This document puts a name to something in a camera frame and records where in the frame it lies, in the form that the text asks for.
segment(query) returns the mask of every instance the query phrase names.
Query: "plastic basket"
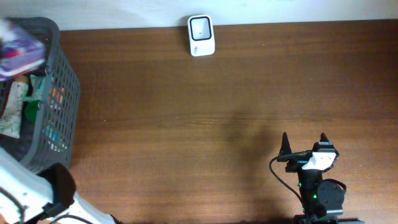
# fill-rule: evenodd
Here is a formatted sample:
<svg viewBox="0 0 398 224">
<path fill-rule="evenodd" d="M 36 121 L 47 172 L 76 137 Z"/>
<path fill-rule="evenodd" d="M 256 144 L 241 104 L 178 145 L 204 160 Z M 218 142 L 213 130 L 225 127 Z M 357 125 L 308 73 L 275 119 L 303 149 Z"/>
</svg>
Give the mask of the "plastic basket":
<svg viewBox="0 0 398 224">
<path fill-rule="evenodd" d="M 46 76 L 46 79 L 35 124 L 30 124 L 30 128 L 29 122 L 23 119 L 21 138 L 1 136 L 0 144 L 32 172 L 38 173 L 56 162 L 69 168 L 80 84 L 60 46 L 59 28 L 54 21 L 44 17 L 10 20 L 45 44 L 46 62 L 33 73 Z M 5 101 L 1 95 L 0 103 Z"/>
</svg>

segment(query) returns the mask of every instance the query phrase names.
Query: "white object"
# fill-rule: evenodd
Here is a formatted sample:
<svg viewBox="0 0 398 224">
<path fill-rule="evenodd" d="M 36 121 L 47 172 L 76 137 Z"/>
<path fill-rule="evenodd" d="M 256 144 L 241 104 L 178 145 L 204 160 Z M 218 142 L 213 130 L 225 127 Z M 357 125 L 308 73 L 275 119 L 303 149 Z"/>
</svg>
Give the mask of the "white object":
<svg viewBox="0 0 398 224">
<path fill-rule="evenodd" d="M 9 192 L 18 202 L 25 206 L 25 219 L 30 220 L 43 212 L 42 207 L 53 202 L 53 190 L 51 184 L 44 178 L 34 175 L 20 165 L 3 148 L 0 147 L 0 187 Z M 74 215 L 94 224 L 114 224 L 111 215 L 101 213 L 88 202 L 80 198 L 75 192 L 74 203 L 69 209 L 58 215 Z M 3 194 L 0 194 L 0 214 L 8 223 L 19 221 L 19 210 Z M 71 218 L 63 218 L 58 221 L 61 224 L 81 223 Z"/>
<path fill-rule="evenodd" d="M 14 69 L 14 70 L 11 71 L 11 72 L 6 72 L 6 71 L 4 71 L 2 68 L 0 68 L 0 73 L 1 73 L 2 75 L 4 75 L 5 77 L 12 77 L 13 75 L 16 75 L 16 74 L 26 73 L 26 72 L 28 72 L 28 71 L 36 70 L 36 69 L 38 69 L 38 67 L 39 67 L 41 64 L 43 64 L 44 62 L 45 62 L 44 59 L 38 60 L 38 61 L 35 61 L 35 62 L 30 63 L 30 64 L 28 64 L 28 65 L 24 65 L 24 66 L 22 66 L 22 67 L 20 67 L 20 68 Z M 5 80 L 7 80 L 7 78 L 0 78 L 0 82 L 3 82 L 3 81 L 5 81 Z"/>
<path fill-rule="evenodd" d="M 210 16 L 198 15 L 189 17 L 188 33 L 192 56 L 211 55 L 215 52 L 216 43 L 213 22 Z"/>
<path fill-rule="evenodd" d="M 0 134 L 19 139 L 22 121 L 22 98 L 26 96 L 28 84 L 13 82 L 11 84 L 6 108 L 0 118 Z"/>
<path fill-rule="evenodd" d="M 302 169 L 325 170 L 333 164 L 335 158 L 335 152 L 313 152 L 312 157 L 310 158 L 308 163 L 302 167 Z"/>
</svg>

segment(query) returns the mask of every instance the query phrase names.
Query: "wood grain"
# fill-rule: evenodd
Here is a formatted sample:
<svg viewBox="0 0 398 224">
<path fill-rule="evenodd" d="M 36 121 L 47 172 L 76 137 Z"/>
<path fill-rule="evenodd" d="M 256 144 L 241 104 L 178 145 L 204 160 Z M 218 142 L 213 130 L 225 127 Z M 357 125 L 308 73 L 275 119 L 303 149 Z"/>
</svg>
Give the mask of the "wood grain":
<svg viewBox="0 0 398 224">
<path fill-rule="evenodd" d="M 81 84 L 71 172 L 125 223 L 301 214 L 268 170 L 325 132 L 348 186 L 343 217 L 398 222 L 398 21 L 216 26 L 193 58 L 184 27 L 62 32 Z M 290 185 L 297 176 L 275 170 Z"/>
</svg>

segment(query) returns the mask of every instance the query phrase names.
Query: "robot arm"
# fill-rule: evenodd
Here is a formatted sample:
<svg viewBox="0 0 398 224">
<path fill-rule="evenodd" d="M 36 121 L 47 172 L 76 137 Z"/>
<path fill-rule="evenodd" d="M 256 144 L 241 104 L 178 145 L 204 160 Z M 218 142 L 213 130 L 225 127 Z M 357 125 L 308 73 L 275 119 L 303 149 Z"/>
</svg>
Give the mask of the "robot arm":
<svg viewBox="0 0 398 224">
<path fill-rule="evenodd" d="M 94 224 L 121 223 L 83 200 L 76 192 L 69 171 L 60 164 L 34 175 L 0 148 L 0 178 L 0 190 L 11 195 L 22 207 L 18 208 L 16 202 L 0 194 L 0 213 L 8 223 L 18 223 L 21 219 L 23 223 L 36 223 L 60 217 L 64 218 L 57 222 L 62 224 L 81 223 L 70 216 Z"/>
<path fill-rule="evenodd" d="M 339 156 L 338 151 L 324 133 L 320 141 L 313 145 L 312 150 L 292 153 L 286 133 L 282 136 L 282 146 L 279 155 L 270 161 L 270 170 L 275 177 L 291 190 L 300 200 L 305 216 L 297 216 L 295 223 L 339 223 L 337 216 L 343 214 L 342 204 L 346 193 L 345 184 L 322 178 L 322 173 L 333 168 L 333 163 Z M 272 170 L 273 161 L 287 162 L 285 171 L 298 173 L 300 195 L 283 182 Z M 359 220 L 352 222 L 363 224 Z"/>
</svg>

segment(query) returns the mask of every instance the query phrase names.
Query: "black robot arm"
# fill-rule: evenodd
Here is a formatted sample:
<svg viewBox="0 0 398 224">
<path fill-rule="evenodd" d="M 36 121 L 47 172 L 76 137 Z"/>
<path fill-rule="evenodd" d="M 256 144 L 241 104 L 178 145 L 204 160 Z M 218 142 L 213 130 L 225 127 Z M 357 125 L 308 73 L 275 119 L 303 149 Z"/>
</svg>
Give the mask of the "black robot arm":
<svg viewBox="0 0 398 224">
<path fill-rule="evenodd" d="M 346 193 L 345 184 L 333 179 L 322 178 L 322 173 L 333 168 L 340 154 L 324 133 L 312 150 L 292 152 L 287 134 L 282 136 L 279 155 L 270 162 L 270 170 L 275 177 L 291 190 L 303 206 L 303 215 L 295 217 L 295 223 L 339 223 L 337 216 L 343 214 L 342 204 Z M 287 162 L 285 171 L 298 174 L 300 195 L 283 182 L 272 170 L 272 162 Z M 364 223 L 358 220 L 340 223 Z"/>
</svg>

